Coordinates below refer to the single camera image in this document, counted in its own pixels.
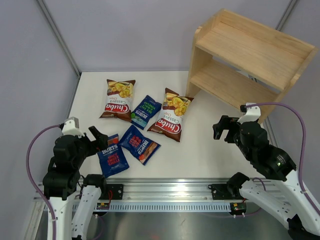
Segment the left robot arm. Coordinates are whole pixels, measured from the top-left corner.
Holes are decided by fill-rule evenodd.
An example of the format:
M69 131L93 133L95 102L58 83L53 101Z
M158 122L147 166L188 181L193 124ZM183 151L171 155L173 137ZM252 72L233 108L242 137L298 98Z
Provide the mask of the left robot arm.
M89 174L83 179L82 194L76 212L73 205L80 180L80 167L87 157L108 147L108 136L94 126L89 127L95 140L63 135L55 140L53 157L43 178L44 196L54 227L48 231L56 234L56 240L85 240L89 223L99 199L109 192L106 179L101 174Z

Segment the Burts sea salt vinegar bag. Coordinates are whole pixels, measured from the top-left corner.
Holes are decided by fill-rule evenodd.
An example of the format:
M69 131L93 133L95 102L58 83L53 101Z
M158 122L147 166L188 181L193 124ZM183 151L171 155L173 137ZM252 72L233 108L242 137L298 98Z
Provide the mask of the Burts sea salt vinegar bag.
M141 130L144 130L149 120L160 111L161 107L161 103L155 101L149 95L146 95L131 113L131 123Z

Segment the wooden two-tier shelf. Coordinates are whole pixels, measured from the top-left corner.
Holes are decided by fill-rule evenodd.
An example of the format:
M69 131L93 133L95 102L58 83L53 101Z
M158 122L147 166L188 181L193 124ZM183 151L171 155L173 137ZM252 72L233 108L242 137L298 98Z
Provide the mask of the wooden two-tier shelf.
M316 55L316 46L227 9L194 33L185 94L200 90L239 108L264 103L273 111Z

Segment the Burts blue bag with bacon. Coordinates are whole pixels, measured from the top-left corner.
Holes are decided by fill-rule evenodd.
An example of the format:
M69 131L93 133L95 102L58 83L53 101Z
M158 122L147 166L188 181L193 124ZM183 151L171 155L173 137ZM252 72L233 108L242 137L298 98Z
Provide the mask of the Burts blue bag with bacon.
M161 145L145 137L134 125L131 125L119 141L119 145L128 150L144 166Z

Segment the black mounting plate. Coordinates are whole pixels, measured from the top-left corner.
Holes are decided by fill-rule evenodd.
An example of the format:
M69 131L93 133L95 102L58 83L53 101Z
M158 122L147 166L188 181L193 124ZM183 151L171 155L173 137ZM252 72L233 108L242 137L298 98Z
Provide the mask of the black mounting plate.
M228 191L226 183L209 184L208 189L211 191L213 200L233 200L233 196Z
M109 201L111 200L122 200L124 193L123 184L107 184L102 190L99 200Z

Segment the left Chuba cassava chips bag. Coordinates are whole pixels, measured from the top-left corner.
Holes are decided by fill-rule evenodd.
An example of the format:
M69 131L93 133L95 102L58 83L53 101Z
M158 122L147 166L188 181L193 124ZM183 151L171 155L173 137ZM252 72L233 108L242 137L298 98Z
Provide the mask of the left Chuba cassava chips bag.
M105 104L99 118L117 118L130 123L135 83L135 79L125 81L107 79Z

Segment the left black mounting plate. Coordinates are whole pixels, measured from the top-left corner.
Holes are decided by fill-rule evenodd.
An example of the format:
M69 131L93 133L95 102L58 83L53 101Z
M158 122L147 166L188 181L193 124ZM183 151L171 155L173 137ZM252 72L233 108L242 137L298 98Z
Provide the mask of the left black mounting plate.
M109 201L111 200L122 200L124 193L123 184L107 184L102 190L99 200Z

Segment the chuba cassava chips bag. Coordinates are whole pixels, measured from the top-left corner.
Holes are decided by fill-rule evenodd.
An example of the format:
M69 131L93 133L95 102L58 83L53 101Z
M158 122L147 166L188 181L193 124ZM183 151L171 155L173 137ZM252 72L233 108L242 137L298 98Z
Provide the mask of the chuba cassava chips bag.
M193 99L193 97L180 96L166 87L158 117L147 131L165 135L179 143L184 116Z
M105 104L99 118L117 118L130 123L135 83L135 79L125 81L107 79Z

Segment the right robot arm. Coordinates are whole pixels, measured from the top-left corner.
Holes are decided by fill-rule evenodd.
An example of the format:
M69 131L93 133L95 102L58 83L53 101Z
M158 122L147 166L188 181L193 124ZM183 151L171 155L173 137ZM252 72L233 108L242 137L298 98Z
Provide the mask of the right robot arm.
M241 172L227 181L228 195L254 202L277 219L293 240L318 240L320 215L304 196L296 164L284 150L269 143L267 131L257 121L240 123L239 120L238 117L223 115L212 126L213 138L220 139L223 131L227 130L225 142L235 144L259 174L273 181L288 203L258 188Z

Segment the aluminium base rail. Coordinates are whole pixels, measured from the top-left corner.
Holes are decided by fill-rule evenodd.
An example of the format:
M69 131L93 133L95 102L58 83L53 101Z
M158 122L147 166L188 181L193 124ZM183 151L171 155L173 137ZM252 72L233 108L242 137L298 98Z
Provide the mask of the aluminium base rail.
M107 184L122 184L122 202L212 202L211 184L227 178L108 178Z

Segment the right Chuba cassava chips bag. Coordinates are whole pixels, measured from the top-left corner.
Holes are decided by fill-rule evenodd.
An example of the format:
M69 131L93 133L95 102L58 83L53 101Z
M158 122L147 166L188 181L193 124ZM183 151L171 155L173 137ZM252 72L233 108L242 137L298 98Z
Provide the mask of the right Chuba cassava chips bag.
M179 143L184 116L193 99L193 97L180 96L166 87L158 117L147 131L165 135Z

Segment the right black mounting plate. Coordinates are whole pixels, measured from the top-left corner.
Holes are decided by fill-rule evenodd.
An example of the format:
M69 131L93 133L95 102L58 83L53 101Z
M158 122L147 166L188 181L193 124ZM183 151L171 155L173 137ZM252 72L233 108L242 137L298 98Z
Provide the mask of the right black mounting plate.
M208 189L211 191L213 200L233 200L233 196L228 191L226 183L209 184Z

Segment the Burts spicy sweet chilli bag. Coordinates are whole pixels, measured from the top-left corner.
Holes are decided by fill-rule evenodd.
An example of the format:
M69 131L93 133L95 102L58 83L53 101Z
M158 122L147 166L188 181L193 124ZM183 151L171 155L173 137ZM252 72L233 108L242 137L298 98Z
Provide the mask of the Burts spicy sweet chilli bag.
M118 134L110 136L107 149L98 152L97 155L105 178L119 174L130 167L119 144Z

